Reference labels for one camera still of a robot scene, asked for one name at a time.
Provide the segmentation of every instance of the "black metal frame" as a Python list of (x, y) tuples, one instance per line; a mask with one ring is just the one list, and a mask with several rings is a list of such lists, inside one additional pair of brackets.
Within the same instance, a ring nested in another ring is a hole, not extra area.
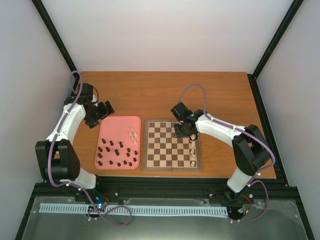
[[(256, 108), (261, 120), (262, 128), (265, 134), (266, 141), (268, 142), (271, 150), (276, 157), (276, 165), (274, 170), (276, 173), (276, 179), (264, 179), (269, 198), (271, 200), (294, 200), (297, 204), (300, 217), (302, 219), (307, 237), (312, 240), (315, 239), (312, 233), (305, 209), (303, 207), (299, 191), (296, 187), (289, 186), (288, 179), (286, 177), (285, 169), (282, 164), (282, 160), (279, 155), (277, 144), (268, 120), (266, 109), (261, 98), (257, 79), (272, 52), (276, 48), (281, 37), (285, 33), (290, 22), (297, 13), (299, 7), (304, 0), (293, 0), (290, 8), (284, 16), (280, 26), (275, 32), (270, 44), (265, 50), (261, 60), (259, 61), (253, 74), (248, 74), (249, 84), (251, 86), (252, 95), (255, 100)], [(65, 62), (69, 66), (71, 71), (77, 70), (74, 65), (62, 39), (60, 38), (57, 29), (55, 28), (50, 16), (43, 5), (41, 0), (32, 0), (35, 8), (41, 16), (44, 24), (50, 32), (53, 40), (55, 41), (58, 49), (60, 50)], [(78, 75), (75, 75), (74, 89), (78, 84)], [(221, 189), (222, 185), (226, 183), (226, 178), (158, 178), (158, 177), (98, 177), (99, 180), (99, 192), (108, 192), (111, 202), (118, 202), (121, 204), (123, 200), (130, 198), (175, 198), (175, 199), (209, 199), (210, 203), (221, 204), (222, 206), (231, 207), (233, 204), (219, 200), (217, 198), (208, 198), (209, 193), (214, 192), (217, 189)], [(89, 194), (95, 199), (98, 194), (96, 190), (89, 190)], [(253, 194), (256, 199), (264, 199), (264, 189), (255, 184), (250, 187), (250, 193)], [(30, 211), (34, 203), (34, 199), (37, 196), (73, 196), (79, 201), (88, 201), (82, 192), (79, 192), (73, 187), (59, 187), (54, 188), (49, 183), (37, 183), (34, 186), (30, 201), (26, 208), (24, 217), (21, 221), (20, 228), (16, 235), (16, 239), (21, 239), (28, 222)]]

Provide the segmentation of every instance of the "chessboard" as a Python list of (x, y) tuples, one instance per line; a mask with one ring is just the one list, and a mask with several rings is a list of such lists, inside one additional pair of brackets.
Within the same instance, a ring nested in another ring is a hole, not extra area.
[(199, 139), (177, 138), (176, 120), (145, 120), (143, 171), (201, 171)]

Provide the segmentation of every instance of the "tabletop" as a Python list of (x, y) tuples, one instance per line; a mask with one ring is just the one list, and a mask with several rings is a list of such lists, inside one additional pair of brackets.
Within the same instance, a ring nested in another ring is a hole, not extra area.
[[(136, 177), (199, 177), (229, 178), (236, 168), (233, 149), (226, 143), (202, 134), (202, 171), (142, 171), (144, 125), (147, 119), (174, 119), (170, 112), (190, 84), (199, 83), (207, 92), (209, 114), (223, 121), (249, 126), (262, 131), (258, 111), (245, 72), (82, 72), (84, 83), (93, 85), (99, 101), (110, 101), (113, 116), (139, 116), (141, 118), (140, 164), (136, 169), (99, 170), (95, 157), (100, 126), (90, 129), (85, 122), (79, 125), (73, 148), (81, 167), (99, 176)], [(192, 111), (203, 109), (201, 88), (190, 88), (182, 102)], [(276, 178), (273, 167), (261, 173), (261, 178)]]

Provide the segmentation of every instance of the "white perforated rail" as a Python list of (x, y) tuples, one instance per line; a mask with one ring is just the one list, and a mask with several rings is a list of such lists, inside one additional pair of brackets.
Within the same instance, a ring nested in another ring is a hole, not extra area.
[[(106, 212), (117, 205), (108, 205)], [(218, 206), (127, 206), (132, 211), (133, 216), (155, 216), (155, 217), (181, 217), (181, 216), (198, 216), (198, 217), (216, 217), (226, 218), (228, 215), (226, 207)], [(87, 214), (88, 204), (60, 204), (60, 203), (41, 203), (39, 213), (56, 213), (56, 214)], [(128, 216), (126, 209), (120, 207), (115, 209), (110, 215)]]

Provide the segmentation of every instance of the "wall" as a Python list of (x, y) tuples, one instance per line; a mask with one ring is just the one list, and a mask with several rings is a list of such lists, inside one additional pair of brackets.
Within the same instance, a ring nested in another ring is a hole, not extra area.
[(249, 73), (291, 2), (43, 0), (83, 71)]
[(304, 1), (258, 78), (290, 185), (320, 239), (320, 1)]
[(70, 92), (70, 71), (31, 1), (0, 1), (1, 239), (14, 239), (34, 184), (35, 154)]

